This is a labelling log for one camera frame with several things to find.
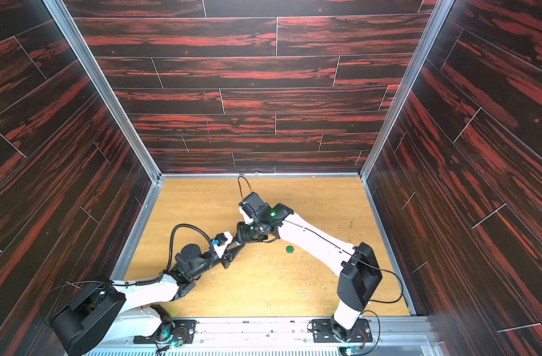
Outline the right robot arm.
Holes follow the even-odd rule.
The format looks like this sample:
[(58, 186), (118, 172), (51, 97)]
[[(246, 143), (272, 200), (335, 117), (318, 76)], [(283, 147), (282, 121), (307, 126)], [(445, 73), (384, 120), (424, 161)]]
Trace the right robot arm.
[(327, 331), (339, 341), (349, 341), (357, 320), (382, 281), (373, 249), (366, 243), (354, 246), (338, 240), (282, 204), (270, 207), (266, 203), (242, 202), (239, 211), (244, 217), (237, 228), (241, 243), (271, 234), (305, 250), (339, 277), (339, 305)]

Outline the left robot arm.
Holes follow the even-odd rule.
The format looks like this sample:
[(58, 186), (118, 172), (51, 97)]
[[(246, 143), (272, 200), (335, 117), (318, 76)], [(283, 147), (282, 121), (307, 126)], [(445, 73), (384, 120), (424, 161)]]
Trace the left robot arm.
[(185, 246), (178, 265), (153, 282), (88, 283), (50, 318), (49, 325), (68, 355), (84, 355), (116, 339), (168, 344), (176, 327), (160, 304), (186, 297), (202, 274), (218, 263), (227, 268), (243, 247), (235, 245), (218, 255)]

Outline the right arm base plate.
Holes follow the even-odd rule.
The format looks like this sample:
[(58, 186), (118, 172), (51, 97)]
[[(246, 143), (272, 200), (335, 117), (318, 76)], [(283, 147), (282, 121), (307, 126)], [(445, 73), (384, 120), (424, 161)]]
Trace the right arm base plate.
[(373, 336), (370, 324), (359, 318), (350, 329), (336, 323), (331, 318), (313, 319), (308, 323), (308, 331), (314, 343), (371, 343)]

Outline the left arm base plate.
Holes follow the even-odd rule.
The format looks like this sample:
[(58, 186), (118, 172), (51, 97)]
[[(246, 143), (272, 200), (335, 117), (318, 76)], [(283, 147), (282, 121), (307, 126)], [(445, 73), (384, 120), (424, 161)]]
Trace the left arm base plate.
[(197, 320), (192, 319), (164, 320), (151, 336), (135, 336), (133, 343), (158, 347), (181, 347), (193, 342), (197, 324)]

